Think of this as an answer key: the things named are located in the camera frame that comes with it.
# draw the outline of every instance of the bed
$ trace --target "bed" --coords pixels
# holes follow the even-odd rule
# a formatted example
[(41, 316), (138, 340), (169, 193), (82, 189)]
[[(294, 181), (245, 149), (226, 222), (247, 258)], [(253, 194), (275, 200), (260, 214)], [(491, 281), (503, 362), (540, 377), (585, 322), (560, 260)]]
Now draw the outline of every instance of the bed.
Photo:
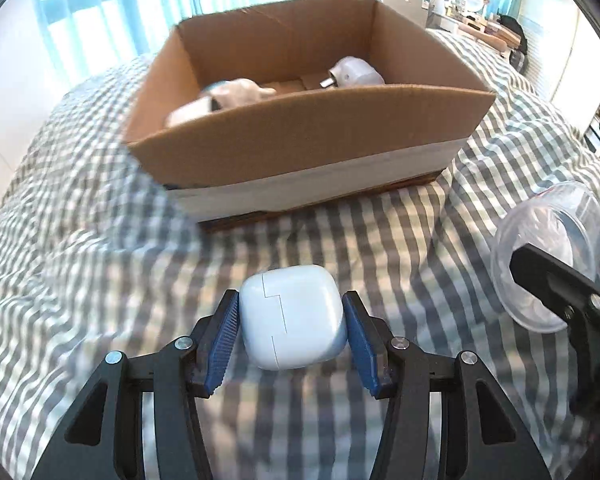
[[(65, 96), (0, 207), (0, 461), (27, 479), (55, 425), (107, 351), (160, 349), (261, 270), (324, 266), (396, 335), (428, 352), (471, 349), (528, 427), (554, 478), (584, 450), (568, 411), (575, 358), (566, 332), (529, 333), (488, 275), (498, 220), (564, 180), (600, 201), (600, 160), (497, 54), (432, 32), (497, 92), (466, 147), (432, 184), (350, 198), (200, 234), (120, 143), (147, 58)], [(158, 478), (151, 399), (148, 480)], [(238, 336), (223, 386), (198, 404), (219, 479), (368, 478), (386, 404), (363, 389), (347, 348), (306, 369), (251, 365)], [(437, 475), (432, 396), (425, 478)]]

